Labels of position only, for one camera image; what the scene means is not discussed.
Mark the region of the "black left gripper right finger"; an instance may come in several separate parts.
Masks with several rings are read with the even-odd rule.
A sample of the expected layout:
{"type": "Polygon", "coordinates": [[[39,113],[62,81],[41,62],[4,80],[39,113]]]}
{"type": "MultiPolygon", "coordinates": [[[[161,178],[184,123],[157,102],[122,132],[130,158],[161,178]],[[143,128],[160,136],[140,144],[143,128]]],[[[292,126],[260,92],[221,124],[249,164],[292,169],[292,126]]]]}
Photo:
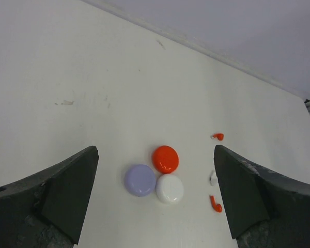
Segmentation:
{"type": "Polygon", "coordinates": [[[238,247],[310,247],[310,184],[223,145],[215,146],[214,167],[238,247]]]}

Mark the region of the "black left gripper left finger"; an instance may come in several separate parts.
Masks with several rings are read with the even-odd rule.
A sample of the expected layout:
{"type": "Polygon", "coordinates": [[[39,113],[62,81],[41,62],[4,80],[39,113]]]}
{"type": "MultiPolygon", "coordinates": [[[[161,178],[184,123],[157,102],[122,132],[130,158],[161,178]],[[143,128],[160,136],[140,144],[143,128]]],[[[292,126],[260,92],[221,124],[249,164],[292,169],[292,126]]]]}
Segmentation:
{"type": "Polygon", "coordinates": [[[0,187],[0,247],[74,247],[99,161],[89,146],[38,173],[0,187]]]}

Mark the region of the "lavender round charging case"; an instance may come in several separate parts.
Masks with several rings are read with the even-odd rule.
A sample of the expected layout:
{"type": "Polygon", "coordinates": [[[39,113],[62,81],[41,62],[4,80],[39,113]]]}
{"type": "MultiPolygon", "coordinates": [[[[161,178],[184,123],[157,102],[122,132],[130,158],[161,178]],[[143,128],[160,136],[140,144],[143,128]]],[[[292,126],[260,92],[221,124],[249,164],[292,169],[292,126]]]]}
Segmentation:
{"type": "Polygon", "coordinates": [[[124,185],[126,190],[137,197],[151,194],[156,187],[156,175],[144,164],[132,165],[125,173],[124,185]]]}

